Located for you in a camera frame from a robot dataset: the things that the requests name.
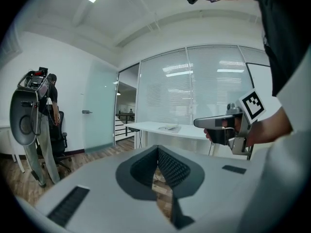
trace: chair armrest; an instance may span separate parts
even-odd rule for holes
[[[65,141],[65,148],[67,148],[68,145],[67,145],[67,133],[66,132],[63,133],[63,138],[64,138],[64,141]]]

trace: qr code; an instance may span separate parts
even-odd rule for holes
[[[242,101],[252,120],[264,111],[264,107],[259,97],[257,96],[256,92],[251,93]]]

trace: office chair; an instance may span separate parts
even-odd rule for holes
[[[52,152],[53,152],[53,157],[54,157],[55,163],[57,165],[63,166],[70,173],[71,169],[68,166],[66,166],[64,163],[61,162],[61,161],[66,160],[66,159],[71,161],[71,158],[69,156],[64,155],[65,149],[68,147],[67,146],[67,133],[62,132],[64,112],[60,111],[59,114],[60,114],[61,121],[60,121],[60,124],[57,126],[54,125],[52,119],[50,118],[50,116],[48,116]],[[37,154],[42,156],[42,151],[41,151],[40,145],[38,144],[38,140],[36,139],[35,141],[37,144]]]

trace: trousers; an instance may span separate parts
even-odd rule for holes
[[[41,127],[41,133],[39,130],[40,135],[37,136],[37,139],[41,146],[42,155],[43,155],[46,167],[48,169],[49,175],[53,183],[56,184],[57,182],[59,182],[60,178],[59,178],[59,174],[58,174],[55,160],[53,157],[51,140],[50,140],[49,121],[48,121],[47,116],[39,112],[38,123],[41,124],[41,125],[38,125],[39,129]],[[44,185],[45,179],[44,179],[41,165],[39,162],[39,158],[37,155],[35,142],[33,142],[29,146],[25,146],[24,149],[25,149],[26,157],[29,161],[31,169],[37,174],[40,184]]]

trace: forearm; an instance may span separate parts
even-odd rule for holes
[[[248,145],[273,142],[291,131],[292,126],[281,107],[273,116],[253,124]]]
[[[54,114],[56,113],[59,114],[58,106],[56,102],[52,102],[52,107],[53,107]]]

